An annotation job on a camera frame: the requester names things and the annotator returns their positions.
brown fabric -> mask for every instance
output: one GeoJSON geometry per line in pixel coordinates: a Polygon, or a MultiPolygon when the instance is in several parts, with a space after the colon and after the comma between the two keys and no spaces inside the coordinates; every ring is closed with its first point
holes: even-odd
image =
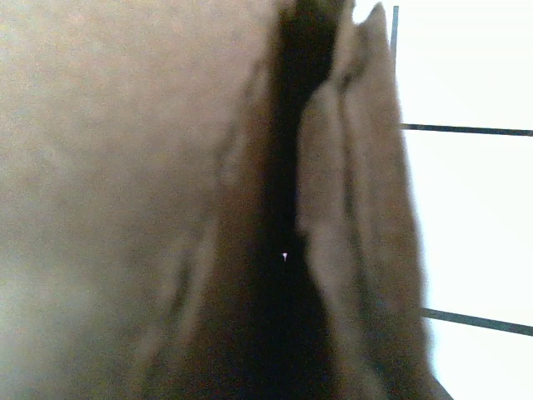
{"type": "Polygon", "coordinates": [[[299,226],[342,398],[433,398],[399,120],[385,12],[357,27],[346,12],[299,150],[299,226]]]}
{"type": "Polygon", "coordinates": [[[383,10],[344,7],[0,5],[1,398],[431,398],[383,10]]]}

small white spot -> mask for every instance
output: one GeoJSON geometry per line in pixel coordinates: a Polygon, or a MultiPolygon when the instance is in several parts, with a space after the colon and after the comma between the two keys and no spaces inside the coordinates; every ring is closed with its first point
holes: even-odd
{"type": "Polygon", "coordinates": [[[365,22],[372,9],[378,3],[379,2],[376,0],[357,0],[356,6],[353,9],[353,14],[351,15],[351,20],[356,24],[365,22]]]}

dark gap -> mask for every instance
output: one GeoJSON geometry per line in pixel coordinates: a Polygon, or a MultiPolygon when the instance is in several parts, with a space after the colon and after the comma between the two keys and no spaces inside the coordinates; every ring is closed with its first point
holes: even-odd
{"type": "Polygon", "coordinates": [[[295,230],[296,134],[313,91],[327,78],[336,22],[298,2],[281,21],[279,88],[266,175],[266,237],[257,301],[260,398],[331,398],[326,314],[304,261],[305,243],[295,230]],[[286,262],[282,253],[287,253],[286,262]]]}

brown cloth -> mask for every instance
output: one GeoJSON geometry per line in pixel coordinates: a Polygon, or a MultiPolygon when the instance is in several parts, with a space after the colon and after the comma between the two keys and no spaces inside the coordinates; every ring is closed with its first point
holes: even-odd
{"type": "Polygon", "coordinates": [[[0,398],[432,398],[384,12],[351,9],[0,5],[0,398]]]}

white light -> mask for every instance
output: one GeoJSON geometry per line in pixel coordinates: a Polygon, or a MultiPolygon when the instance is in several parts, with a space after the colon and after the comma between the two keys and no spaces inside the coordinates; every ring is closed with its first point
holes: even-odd
{"type": "Polygon", "coordinates": [[[376,0],[357,0],[353,14],[351,15],[351,20],[356,24],[365,22],[372,9],[378,3],[376,0]]]}

